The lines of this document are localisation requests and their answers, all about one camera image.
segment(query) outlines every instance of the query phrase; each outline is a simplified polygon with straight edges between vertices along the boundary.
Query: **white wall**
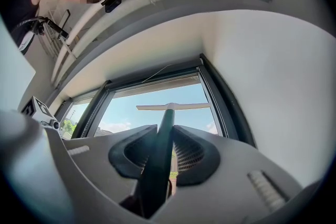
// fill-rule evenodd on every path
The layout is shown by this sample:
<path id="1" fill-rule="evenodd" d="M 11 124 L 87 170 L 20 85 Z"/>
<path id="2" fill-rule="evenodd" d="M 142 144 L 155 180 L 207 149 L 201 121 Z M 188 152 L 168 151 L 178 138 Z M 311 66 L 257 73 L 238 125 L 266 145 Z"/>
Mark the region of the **white wall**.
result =
<path id="1" fill-rule="evenodd" d="M 35 71 L 7 31 L 0 17 L 0 110 L 17 110 Z"/>
<path id="2" fill-rule="evenodd" d="M 218 12 L 211 22 L 205 54 L 234 92 L 258 149 L 302 186 L 321 178 L 336 144 L 335 38 L 270 12 Z"/>
<path id="3" fill-rule="evenodd" d="M 50 78 L 55 62 L 46 54 L 36 36 L 25 57 L 36 73 L 22 97 L 19 109 L 23 108 L 32 96 L 35 96 L 41 102 L 45 102 L 54 90 L 50 84 Z"/>
<path id="4" fill-rule="evenodd" d="M 62 93 L 75 97 L 100 87 L 108 79 L 197 57 L 202 52 L 202 16 L 172 20 L 120 42 L 81 69 Z"/>

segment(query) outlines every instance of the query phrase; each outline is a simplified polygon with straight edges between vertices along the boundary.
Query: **black pole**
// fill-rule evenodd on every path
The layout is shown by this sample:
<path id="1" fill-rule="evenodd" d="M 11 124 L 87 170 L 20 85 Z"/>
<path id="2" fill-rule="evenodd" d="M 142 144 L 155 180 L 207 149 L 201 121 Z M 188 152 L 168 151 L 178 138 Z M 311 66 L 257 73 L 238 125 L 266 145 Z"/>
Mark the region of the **black pole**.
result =
<path id="1" fill-rule="evenodd" d="M 144 218 L 150 218 L 166 201 L 172 160 L 175 111 L 164 113 L 157 138 L 140 178 L 140 201 Z"/>
<path id="2" fill-rule="evenodd" d="M 99 88 L 96 95 L 93 97 L 87 108 L 84 110 L 82 117 L 80 117 L 71 139 L 87 136 L 93 119 L 97 115 L 99 108 L 101 107 L 104 99 L 108 95 L 108 91 L 105 89 L 105 86 L 110 82 L 111 81 L 109 80 L 105 81 L 105 83 Z"/>
<path id="3" fill-rule="evenodd" d="M 205 55 L 201 54 L 200 57 L 203 60 L 203 65 L 205 69 L 214 81 L 217 89 L 219 90 L 224 100 L 224 103 L 226 104 L 227 110 L 229 111 L 229 114 L 235 126 L 238 139 L 242 142 L 245 142 L 246 144 L 256 147 L 256 143 L 254 141 L 251 129 L 235 95 L 231 91 L 230 87 L 226 84 L 222 76 L 219 74 L 219 72 L 216 70 L 216 68 L 205 57 Z"/>

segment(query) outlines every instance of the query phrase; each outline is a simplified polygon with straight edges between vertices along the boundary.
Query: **cloud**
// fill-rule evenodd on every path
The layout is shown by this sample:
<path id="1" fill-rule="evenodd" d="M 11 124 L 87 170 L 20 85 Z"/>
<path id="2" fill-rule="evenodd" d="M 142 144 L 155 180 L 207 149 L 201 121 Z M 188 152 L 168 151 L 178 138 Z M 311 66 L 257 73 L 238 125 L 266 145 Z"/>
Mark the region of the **cloud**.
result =
<path id="1" fill-rule="evenodd" d="M 112 133 L 119 133 L 122 131 L 129 130 L 131 127 L 130 122 L 124 122 L 124 123 L 106 123 L 101 122 L 99 124 L 99 127 L 101 130 L 110 131 Z"/>
<path id="2" fill-rule="evenodd" d="M 208 132 L 209 133 L 212 133 L 212 134 L 218 134 L 218 131 L 217 131 L 217 128 L 216 128 L 216 124 L 215 122 L 211 122 L 209 123 L 206 128 L 208 129 Z"/>

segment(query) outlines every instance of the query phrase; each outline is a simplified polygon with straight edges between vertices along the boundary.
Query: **wire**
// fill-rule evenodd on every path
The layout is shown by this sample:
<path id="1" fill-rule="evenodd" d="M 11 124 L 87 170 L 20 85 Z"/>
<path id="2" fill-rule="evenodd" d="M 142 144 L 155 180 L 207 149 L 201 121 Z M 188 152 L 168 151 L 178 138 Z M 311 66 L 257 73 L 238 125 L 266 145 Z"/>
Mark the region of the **wire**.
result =
<path id="1" fill-rule="evenodd" d="M 83 28 L 83 29 L 81 29 L 81 31 L 88 30 L 88 29 L 90 29 L 90 28 L 91 28 L 91 27 Z"/>
<path id="2" fill-rule="evenodd" d="M 26 23 L 29 23 L 29 22 L 34 22 L 36 20 L 45 20 L 44 17 L 42 16 L 38 16 L 38 17 L 34 17 L 34 18 L 30 18 L 30 19 L 27 19 L 27 20 L 23 20 L 22 22 L 18 23 L 14 28 L 13 30 L 10 32 L 11 34 L 17 30 L 18 28 L 20 28 L 22 25 L 26 24 Z"/>
<path id="3" fill-rule="evenodd" d="M 150 76 L 149 78 L 145 79 L 142 83 L 144 83 L 145 81 L 149 80 L 150 78 L 153 78 L 156 74 L 159 74 L 163 69 L 165 69 L 166 67 L 171 66 L 171 65 L 167 65 L 164 68 L 162 68 L 161 70 L 159 70 L 158 72 L 156 72 L 154 75 Z"/>

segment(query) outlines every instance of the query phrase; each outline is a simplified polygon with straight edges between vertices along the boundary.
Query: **black rubber cover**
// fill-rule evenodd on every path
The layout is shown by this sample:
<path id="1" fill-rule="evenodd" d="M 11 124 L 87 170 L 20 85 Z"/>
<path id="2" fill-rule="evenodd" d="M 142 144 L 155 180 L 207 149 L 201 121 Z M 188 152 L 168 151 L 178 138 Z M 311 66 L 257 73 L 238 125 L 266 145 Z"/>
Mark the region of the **black rubber cover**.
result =
<path id="1" fill-rule="evenodd" d="M 140 179 L 143 160 L 147 158 L 157 133 L 157 125 L 150 125 L 111 147 L 109 161 L 121 176 Z"/>

